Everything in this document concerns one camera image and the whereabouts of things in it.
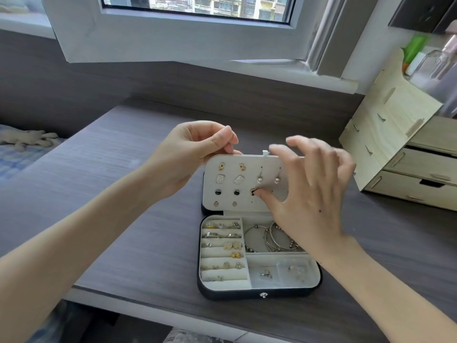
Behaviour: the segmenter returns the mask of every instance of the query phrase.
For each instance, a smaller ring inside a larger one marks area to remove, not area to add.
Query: wooden drawer organizer
[[[340,136],[360,190],[457,210],[457,120],[404,79],[398,49]]]

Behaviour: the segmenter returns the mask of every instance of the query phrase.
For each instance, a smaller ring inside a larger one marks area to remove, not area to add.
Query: white wall
[[[406,46],[414,31],[388,27],[401,0],[379,0],[367,26],[363,30],[342,77],[357,80],[357,93],[366,94],[383,63],[394,48]],[[441,37],[433,35],[429,45],[440,46]]]

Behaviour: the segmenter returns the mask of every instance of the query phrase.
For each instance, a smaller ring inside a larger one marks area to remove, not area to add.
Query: blue and white checkered blanket
[[[0,124],[1,130],[17,129]],[[55,146],[44,148],[39,145],[27,145],[24,152],[18,152],[14,149],[14,144],[0,145],[0,185],[54,148]]]

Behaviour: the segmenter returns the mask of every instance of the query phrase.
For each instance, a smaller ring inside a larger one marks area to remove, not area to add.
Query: ring holder
[[[197,282],[210,300],[307,296],[322,283],[320,266],[274,223],[256,188],[287,198],[277,156],[217,155],[205,166]]]

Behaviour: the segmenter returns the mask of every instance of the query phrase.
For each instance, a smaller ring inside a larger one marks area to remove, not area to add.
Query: window sill
[[[188,61],[184,63],[347,94],[355,94],[359,86],[359,83],[354,80],[319,76],[310,72],[309,67],[299,60]]]
[[[41,13],[0,13],[0,30],[56,38],[48,17]]]

